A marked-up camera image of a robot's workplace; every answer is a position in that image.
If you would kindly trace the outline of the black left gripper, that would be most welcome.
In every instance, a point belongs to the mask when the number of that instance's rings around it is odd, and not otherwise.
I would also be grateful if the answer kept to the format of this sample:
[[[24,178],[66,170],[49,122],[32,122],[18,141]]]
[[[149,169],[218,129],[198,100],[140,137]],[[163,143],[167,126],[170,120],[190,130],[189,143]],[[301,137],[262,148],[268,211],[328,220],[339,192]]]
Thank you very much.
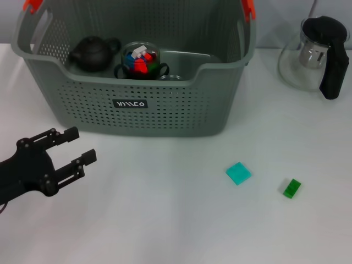
[[[0,162],[0,206],[5,208],[9,201],[30,191],[39,191],[51,197],[59,189],[85,176],[84,166],[97,161],[94,149],[55,171],[53,162],[46,152],[53,146],[79,138],[77,127],[63,133],[52,128],[33,138],[24,138],[16,143],[15,154]]]

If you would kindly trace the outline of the blue square brick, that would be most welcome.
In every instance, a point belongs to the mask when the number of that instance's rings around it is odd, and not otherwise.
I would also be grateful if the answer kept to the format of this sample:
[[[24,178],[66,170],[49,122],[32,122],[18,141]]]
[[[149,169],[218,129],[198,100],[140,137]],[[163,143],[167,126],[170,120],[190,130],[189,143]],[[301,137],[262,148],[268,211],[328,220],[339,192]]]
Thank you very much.
[[[132,57],[132,53],[128,53],[125,56],[125,61],[124,61],[125,62],[125,66],[131,71],[135,70],[135,61],[136,61],[136,58]]]

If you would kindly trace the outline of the white brick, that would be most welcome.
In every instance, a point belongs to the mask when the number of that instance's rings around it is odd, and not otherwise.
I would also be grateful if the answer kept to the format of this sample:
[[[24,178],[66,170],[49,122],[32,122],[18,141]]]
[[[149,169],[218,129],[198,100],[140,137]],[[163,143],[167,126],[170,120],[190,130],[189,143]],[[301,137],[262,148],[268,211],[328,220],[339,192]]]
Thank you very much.
[[[142,45],[142,46],[134,49],[132,51],[131,56],[133,59],[140,58],[141,56],[144,56],[146,54],[146,52],[147,52],[147,47]]]

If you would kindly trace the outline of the teal square plate brick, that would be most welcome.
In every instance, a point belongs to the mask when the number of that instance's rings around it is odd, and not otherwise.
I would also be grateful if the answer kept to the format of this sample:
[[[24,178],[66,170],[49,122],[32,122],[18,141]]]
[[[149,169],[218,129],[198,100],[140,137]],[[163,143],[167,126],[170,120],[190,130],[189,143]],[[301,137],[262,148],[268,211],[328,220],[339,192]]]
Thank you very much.
[[[236,185],[242,184],[251,177],[251,172],[241,162],[228,168],[226,174]]]

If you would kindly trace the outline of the green thick brick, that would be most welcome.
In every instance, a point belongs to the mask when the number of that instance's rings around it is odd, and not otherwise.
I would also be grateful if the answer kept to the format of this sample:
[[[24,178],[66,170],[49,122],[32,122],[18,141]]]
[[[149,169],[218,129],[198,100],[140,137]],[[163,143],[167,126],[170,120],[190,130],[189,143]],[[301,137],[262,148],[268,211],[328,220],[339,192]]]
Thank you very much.
[[[289,199],[292,199],[296,194],[296,192],[299,190],[300,186],[301,186],[301,182],[295,179],[292,179],[288,184],[288,186],[286,187],[286,189],[284,190],[283,195]]]

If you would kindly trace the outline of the grey perforated storage bin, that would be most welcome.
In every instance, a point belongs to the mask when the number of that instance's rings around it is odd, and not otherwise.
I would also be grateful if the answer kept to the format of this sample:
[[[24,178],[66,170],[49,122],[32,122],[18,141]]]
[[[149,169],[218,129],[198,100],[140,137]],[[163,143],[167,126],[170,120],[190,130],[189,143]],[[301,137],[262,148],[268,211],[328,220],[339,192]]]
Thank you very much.
[[[81,70],[69,52],[85,37],[122,48],[150,42],[182,81],[117,79]],[[12,40],[61,124],[128,136],[210,136],[223,130],[256,45],[241,0],[43,0],[21,11]]]

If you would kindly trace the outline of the dark clay teapot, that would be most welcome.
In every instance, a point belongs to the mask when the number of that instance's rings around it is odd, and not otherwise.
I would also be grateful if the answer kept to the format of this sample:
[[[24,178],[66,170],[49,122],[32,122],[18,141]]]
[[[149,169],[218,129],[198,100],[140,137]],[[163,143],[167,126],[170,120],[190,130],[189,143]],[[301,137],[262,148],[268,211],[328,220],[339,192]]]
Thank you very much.
[[[104,40],[98,36],[88,36],[69,52],[69,59],[83,71],[101,72],[110,66],[121,47],[122,44],[116,37]]]

